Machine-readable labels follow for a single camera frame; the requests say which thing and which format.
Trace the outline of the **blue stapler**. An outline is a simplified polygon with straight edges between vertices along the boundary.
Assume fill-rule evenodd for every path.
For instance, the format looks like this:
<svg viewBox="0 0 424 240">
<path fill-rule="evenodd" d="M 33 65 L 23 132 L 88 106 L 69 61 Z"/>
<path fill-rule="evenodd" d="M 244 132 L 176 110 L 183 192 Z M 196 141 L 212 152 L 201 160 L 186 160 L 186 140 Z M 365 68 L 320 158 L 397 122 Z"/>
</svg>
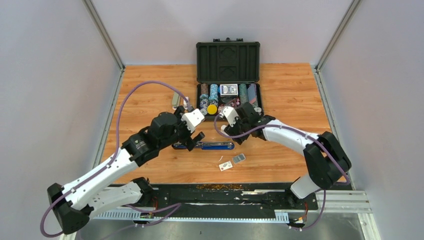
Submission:
<svg viewBox="0 0 424 240">
<path fill-rule="evenodd" d="M 232 141 L 200 141 L 193 148 L 201 150 L 233 150 L 235 144 Z"/>
</svg>

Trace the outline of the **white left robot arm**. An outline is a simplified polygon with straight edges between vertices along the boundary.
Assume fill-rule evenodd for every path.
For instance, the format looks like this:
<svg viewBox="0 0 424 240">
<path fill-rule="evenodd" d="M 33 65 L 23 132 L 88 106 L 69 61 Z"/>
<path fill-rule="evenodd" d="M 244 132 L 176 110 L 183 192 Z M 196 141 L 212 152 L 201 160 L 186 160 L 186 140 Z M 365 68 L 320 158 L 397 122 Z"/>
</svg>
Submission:
<svg viewBox="0 0 424 240">
<path fill-rule="evenodd" d="M 150 125 L 124 141 L 113 155 L 78 179 L 65 185 L 54 183 L 47 188 L 50 203 L 61 234 L 82 229 L 97 215 L 114 208 L 138 203 L 142 207 L 153 201 L 148 180 L 139 177 L 117 189 L 106 191 L 115 180 L 156 158 L 159 152 L 175 143 L 188 151 L 204 138 L 200 132 L 192 137 L 196 127 L 205 120 L 199 109 L 185 112 L 179 106 L 173 113 L 162 112 Z"/>
</svg>

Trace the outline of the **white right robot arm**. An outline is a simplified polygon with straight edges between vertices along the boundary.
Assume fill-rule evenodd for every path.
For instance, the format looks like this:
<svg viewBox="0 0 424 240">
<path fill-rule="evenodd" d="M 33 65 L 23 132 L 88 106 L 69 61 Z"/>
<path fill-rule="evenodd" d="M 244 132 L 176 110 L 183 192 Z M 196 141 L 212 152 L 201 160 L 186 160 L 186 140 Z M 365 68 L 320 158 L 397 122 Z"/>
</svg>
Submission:
<svg viewBox="0 0 424 240">
<path fill-rule="evenodd" d="M 239 145 L 252 136 L 285 146 L 304 157 L 307 173 L 295 180 L 285 195 L 286 204 L 292 209 L 301 207 L 310 194 L 330 189 L 340 178 L 350 183 L 347 172 L 352 163 L 331 132 L 318 134 L 297 129 L 256 112 L 248 102 L 237 108 L 225 106 L 215 118 L 226 119 L 228 123 L 216 131 Z"/>
</svg>

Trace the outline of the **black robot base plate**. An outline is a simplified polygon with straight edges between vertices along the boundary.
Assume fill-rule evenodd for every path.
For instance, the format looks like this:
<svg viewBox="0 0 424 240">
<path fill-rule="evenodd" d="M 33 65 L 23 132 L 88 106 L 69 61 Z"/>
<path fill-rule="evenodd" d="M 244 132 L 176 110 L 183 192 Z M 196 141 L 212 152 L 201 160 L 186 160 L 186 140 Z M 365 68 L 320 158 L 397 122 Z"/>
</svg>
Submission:
<svg viewBox="0 0 424 240">
<path fill-rule="evenodd" d="M 316 211 L 315 194 L 296 200 L 289 183 L 154 184 L 135 207 L 161 209 L 180 203 L 174 218 L 271 219 L 276 210 L 298 215 Z"/>
</svg>

